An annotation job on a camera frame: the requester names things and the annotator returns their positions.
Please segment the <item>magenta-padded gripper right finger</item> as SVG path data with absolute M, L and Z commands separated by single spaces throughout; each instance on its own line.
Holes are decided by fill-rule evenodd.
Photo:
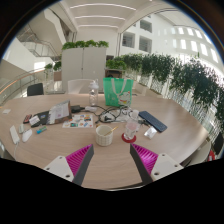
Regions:
M 143 184 L 149 184 L 182 169 L 168 154 L 156 154 L 134 143 L 130 145 L 130 154 Z

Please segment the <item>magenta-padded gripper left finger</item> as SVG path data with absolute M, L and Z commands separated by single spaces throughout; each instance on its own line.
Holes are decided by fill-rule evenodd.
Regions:
M 94 147 L 90 144 L 66 157 L 56 157 L 45 167 L 45 170 L 81 186 L 93 155 Z

